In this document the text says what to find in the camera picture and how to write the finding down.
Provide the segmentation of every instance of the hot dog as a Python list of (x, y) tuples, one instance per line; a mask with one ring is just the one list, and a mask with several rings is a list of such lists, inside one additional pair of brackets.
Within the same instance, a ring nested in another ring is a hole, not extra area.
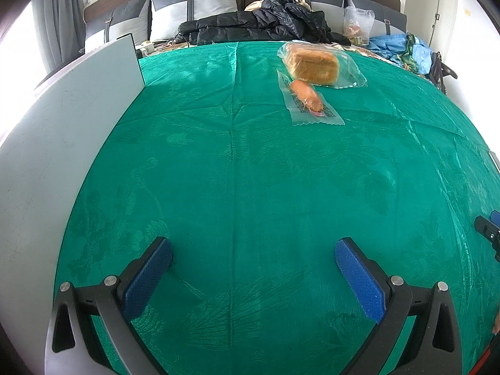
[(323, 111), (323, 102), (311, 85), (302, 80), (294, 80), (290, 83), (290, 88), (309, 110), (314, 112)]

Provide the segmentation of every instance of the metal screw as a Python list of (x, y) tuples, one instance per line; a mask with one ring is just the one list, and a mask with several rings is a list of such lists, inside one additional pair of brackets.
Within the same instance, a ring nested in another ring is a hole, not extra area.
[(438, 282), (437, 283), (437, 288), (441, 291), (441, 292), (446, 292), (448, 290), (448, 285), (445, 283), (445, 282)]
[(109, 275), (104, 278), (104, 284), (106, 286), (113, 286), (117, 282), (117, 277), (114, 275)]
[(404, 284), (403, 278), (401, 278), (399, 276), (393, 276), (393, 277), (391, 277), (391, 282), (395, 286), (401, 286), (402, 284)]
[(69, 282), (63, 282), (63, 283), (61, 283), (61, 286), (59, 286), (59, 290), (61, 292), (66, 292), (70, 286), (71, 285), (69, 284)]

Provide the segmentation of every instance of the curtain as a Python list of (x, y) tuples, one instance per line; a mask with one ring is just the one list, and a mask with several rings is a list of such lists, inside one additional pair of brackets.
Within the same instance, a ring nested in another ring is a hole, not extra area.
[(47, 73), (81, 54), (85, 45), (83, 0), (33, 0), (38, 46)]

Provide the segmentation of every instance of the black jacket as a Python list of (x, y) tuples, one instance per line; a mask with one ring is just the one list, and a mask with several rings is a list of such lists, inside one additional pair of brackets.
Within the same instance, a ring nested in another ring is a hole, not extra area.
[(179, 26), (176, 42), (189, 41), (193, 45), (237, 41), (351, 42), (331, 32), (323, 11), (311, 12), (295, 0), (264, 0), (254, 11), (228, 12), (197, 21), (186, 21)]

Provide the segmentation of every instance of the blue gripper pad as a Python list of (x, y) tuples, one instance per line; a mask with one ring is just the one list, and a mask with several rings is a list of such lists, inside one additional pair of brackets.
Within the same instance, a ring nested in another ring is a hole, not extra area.
[(340, 240), (335, 246), (335, 261), (366, 317), (379, 324), (386, 312), (382, 289), (344, 240)]
[(492, 215), (489, 216), (489, 219), (494, 225), (500, 227), (500, 213), (498, 211), (492, 211)]
[(130, 321), (143, 314), (159, 280), (172, 261), (172, 244), (168, 239), (158, 245), (123, 294), (122, 315)]

